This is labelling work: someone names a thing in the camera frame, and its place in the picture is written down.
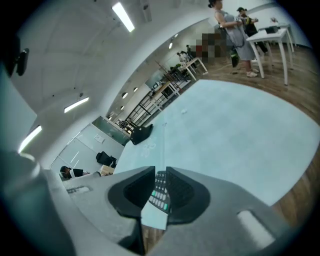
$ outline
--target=fluorescent light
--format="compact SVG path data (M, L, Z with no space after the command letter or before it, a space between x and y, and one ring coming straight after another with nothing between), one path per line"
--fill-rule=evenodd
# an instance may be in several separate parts
M120 18L122 23L125 25L125 27L131 32L135 29L134 25L132 24L128 14L126 13L125 9L121 5L120 2L116 3L114 6L112 6L112 10L115 12L116 15Z
M72 104L71 106L66 107L66 108L64 109L64 113L67 113L68 111L74 109L75 107L79 106L79 105L82 104L82 103L87 102L88 100L89 100L89 97L84 98L84 99L82 99L82 100L80 100L80 101Z
M42 130L41 126L39 125L37 128L35 128L25 139L24 141L22 141L18 153L20 153L25 147L26 145L29 144L29 142L38 134L40 133Z

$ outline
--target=white wall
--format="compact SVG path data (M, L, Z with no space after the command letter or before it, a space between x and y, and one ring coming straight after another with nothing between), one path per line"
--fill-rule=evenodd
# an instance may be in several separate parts
M18 151L37 118L0 63L0 150Z
M139 102L150 92L150 88L144 83L135 92L129 102L125 105L122 113L117 116L114 123L117 120L125 120L128 115L134 110L134 108L139 104Z
M94 139L96 135L104 138L103 143ZM65 145L65 148L52 163L51 169L58 173L61 166L67 166L83 169L90 173L97 172L102 166L96 160L97 153L104 151L108 156L116 158L118 162L124 148L90 123L68 145Z
M94 138L96 135L103 137L104 142L100 143L95 140ZM116 158L117 161L125 148L113 138L109 137L95 127L92 123L90 123L76 138L96 154L104 151L108 156L113 156Z
M34 156L45 169L51 166L56 156L78 132L100 116L97 111L89 111L76 119L72 118L71 111L70 114L69 123L56 120L56 124L51 125L39 117L34 122L34 125L41 124L42 131L25 147L24 152Z

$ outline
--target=sneaker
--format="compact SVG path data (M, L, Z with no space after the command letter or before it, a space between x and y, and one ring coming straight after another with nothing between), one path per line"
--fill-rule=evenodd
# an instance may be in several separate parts
M257 74L256 74L256 73L253 73L252 71L250 71L250 72L247 72L247 73L246 73L246 76L247 76L248 78L255 78L255 77L257 76Z

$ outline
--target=black bag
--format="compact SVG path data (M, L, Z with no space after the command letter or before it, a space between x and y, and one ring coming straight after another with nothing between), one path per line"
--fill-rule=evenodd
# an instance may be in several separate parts
M133 145L138 145L140 142L148 139L153 127L153 124L150 124L148 127L138 126L134 128L130 136L130 140L132 141Z
M239 55L235 47L232 48L230 52L232 67L235 68L239 63Z

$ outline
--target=ceiling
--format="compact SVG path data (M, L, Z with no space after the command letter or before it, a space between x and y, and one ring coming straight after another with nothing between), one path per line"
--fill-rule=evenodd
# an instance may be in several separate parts
M21 27L21 48L30 54L25 74L14 74L12 82L37 113L33 126L43 127L27 153L57 155L71 134L106 115L122 88L134 86L128 80L155 49L212 14L207 0L149 0L152 21L146 22L141 1L121 0L135 26L131 33L112 11L116 0L46 1ZM64 114L85 97L89 101ZM61 145L52 151L56 141Z

